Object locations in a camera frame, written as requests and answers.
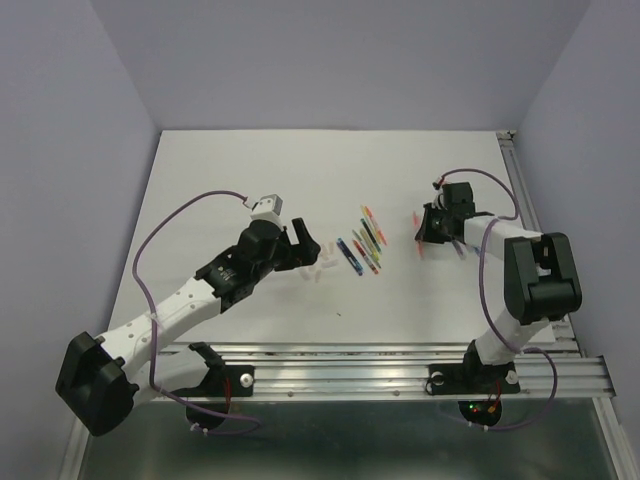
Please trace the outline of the red pen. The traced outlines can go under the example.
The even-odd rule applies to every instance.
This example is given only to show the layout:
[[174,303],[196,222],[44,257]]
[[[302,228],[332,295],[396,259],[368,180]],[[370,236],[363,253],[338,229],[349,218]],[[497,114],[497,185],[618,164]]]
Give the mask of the red pen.
[[368,213],[368,216],[369,216],[369,218],[370,218],[370,220],[371,220],[371,222],[372,222],[372,224],[373,224],[373,226],[375,228],[376,235],[379,237],[379,241],[383,245],[387,246],[388,243],[387,243],[386,237],[385,237],[385,235],[384,235],[384,233],[383,233],[378,221],[376,220],[376,218],[374,217],[374,215],[371,212]]
[[423,246],[423,242],[419,239],[419,233],[420,233],[420,228],[421,228],[421,224],[422,224],[422,217],[419,216],[415,211],[412,212],[412,221],[413,221],[413,227],[415,230],[415,234],[414,234],[414,241],[415,241],[415,245],[416,245],[416,250],[417,253],[419,255],[419,258],[421,261],[424,260],[425,256],[424,256],[424,246]]

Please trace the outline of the blue green pen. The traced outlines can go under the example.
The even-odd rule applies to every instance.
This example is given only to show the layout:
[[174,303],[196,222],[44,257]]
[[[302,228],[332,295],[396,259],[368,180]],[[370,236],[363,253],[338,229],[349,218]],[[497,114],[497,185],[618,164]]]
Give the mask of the blue green pen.
[[341,250],[342,254],[345,256],[345,258],[348,260],[352,268],[356,271],[356,273],[359,276],[362,276],[364,274],[363,267],[361,266],[357,258],[354,256],[354,254],[351,252],[351,250],[347,247],[346,243],[341,238],[337,238],[336,244]]

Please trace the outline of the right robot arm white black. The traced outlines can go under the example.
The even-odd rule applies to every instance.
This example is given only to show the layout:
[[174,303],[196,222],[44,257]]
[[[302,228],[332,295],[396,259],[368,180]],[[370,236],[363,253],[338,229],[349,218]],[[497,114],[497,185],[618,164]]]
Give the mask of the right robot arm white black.
[[477,210],[467,182],[439,181],[435,189],[435,199],[424,206],[416,241],[473,247],[481,266],[488,257],[501,261],[504,309],[488,320],[487,331],[470,343],[461,362],[429,365],[427,391],[481,394],[503,386],[516,393],[516,356],[542,329],[582,305],[570,240],[563,233],[526,230]]

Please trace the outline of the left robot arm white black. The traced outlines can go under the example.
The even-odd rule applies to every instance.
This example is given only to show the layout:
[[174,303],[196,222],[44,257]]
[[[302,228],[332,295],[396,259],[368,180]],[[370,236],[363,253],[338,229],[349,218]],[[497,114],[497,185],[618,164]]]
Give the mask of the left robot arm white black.
[[301,218],[292,221],[298,241],[285,228],[254,220],[238,242],[198,269],[159,305],[96,337],[76,335],[68,344],[55,391],[93,436],[119,426],[133,409],[157,396],[180,393],[221,396],[212,411],[213,430],[229,418],[241,376],[204,342],[164,359],[158,353],[178,337],[248,298],[272,272],[311,266],[321,247]]

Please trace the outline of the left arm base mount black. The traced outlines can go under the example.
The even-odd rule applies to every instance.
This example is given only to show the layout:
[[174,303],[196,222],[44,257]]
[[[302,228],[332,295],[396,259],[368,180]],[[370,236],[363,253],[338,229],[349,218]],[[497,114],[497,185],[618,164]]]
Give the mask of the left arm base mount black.
[[190,344],[162,382],[168,397],[185,407],[190,428],[205,436],[238,436],[262,426],[255,417],[233,413],[234,398],[253,395],[255,368],[229,365],[204,342]]

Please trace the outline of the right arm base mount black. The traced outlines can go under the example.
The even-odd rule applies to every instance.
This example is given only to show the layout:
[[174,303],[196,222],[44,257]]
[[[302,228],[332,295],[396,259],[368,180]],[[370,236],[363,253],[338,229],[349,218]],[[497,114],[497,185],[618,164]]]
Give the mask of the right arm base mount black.
[[484,365],[471,345],[459,363],[432,363],[428,366],[425,391],[431,396],[471,396],[460,400],[463,419],[472,425],[496,427],[501,420],[504,394],[520,392],[515,364]]

